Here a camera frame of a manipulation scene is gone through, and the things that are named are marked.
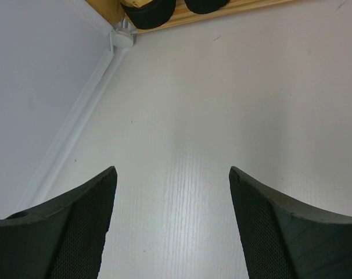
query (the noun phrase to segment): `black mesh fabric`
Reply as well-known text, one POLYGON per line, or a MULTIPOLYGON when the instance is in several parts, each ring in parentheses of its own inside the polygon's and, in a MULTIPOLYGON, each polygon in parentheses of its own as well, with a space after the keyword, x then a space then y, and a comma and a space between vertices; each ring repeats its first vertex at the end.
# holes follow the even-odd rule
POLYGON ((117 185, 114 167, 0 220, 0 279, 97 278, 117 185))
POLYGON ((352 217, 300 202, 236 167, 229 179, 250 278, 352 279, 352 217))
POLYGON ((49 278, 97 278, 113 210, 113 197, 112 188, 91 188, 71 208, 49 278))
POLYGON ((231 195, 252 279, 296 278, 275 213, 260 193, 231 171, 231 195))

